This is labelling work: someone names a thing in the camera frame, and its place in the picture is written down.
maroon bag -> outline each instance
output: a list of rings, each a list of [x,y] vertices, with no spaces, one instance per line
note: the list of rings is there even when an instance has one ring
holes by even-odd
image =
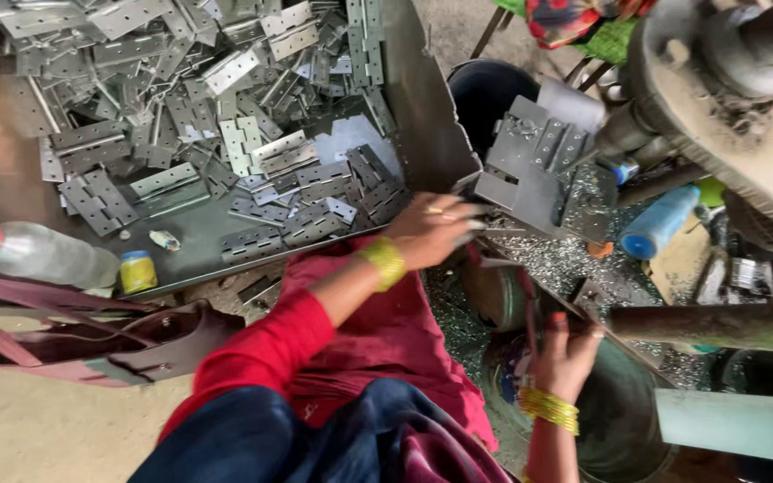
[[[110,388],[189,374],[246,326],[243,317],[221,313],[206,300],[159,309],[13,280],[0,280],[0,300],[69,319],[39,318],[50,326],[44,330],[6,333],[0,328],[1,369]],[[145,315],[99,322],[79,313],[85,309]]]

small plastic container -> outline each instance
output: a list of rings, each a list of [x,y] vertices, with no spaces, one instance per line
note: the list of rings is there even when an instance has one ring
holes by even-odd
[[[667,192],[625,227],[619,245],[634,258],[655,258],[684,225],[699,200],[700,189],[693,185]]]
[[[147,251],[127,252],[121,256],[121,284],[127,294],[157,286],[154,261]]]

red floral cloth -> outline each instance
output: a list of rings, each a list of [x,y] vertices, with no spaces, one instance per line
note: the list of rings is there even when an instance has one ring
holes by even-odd
[[[527,26],[539,46],[555,49],[584,35],[600,18],[642,16],[655,0],[527,0]]]

blue cap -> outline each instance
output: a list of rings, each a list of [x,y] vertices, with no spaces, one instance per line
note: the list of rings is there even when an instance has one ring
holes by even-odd
[[[625,252],[634,258],[652,259],[658,254],[658,247],[648,236],[629,233],[619,239]]]
[[[136,250],[135,252],[127,252],[121,256],[121,259],[135,259],[135,258],[151,258],[147,250]]]

small yellow jar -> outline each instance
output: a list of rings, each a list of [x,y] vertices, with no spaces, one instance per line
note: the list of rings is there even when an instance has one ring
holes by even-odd
[[[157,286],[157,272],[148,252],[139,250],[121,256],[121,284],[126,294]]]

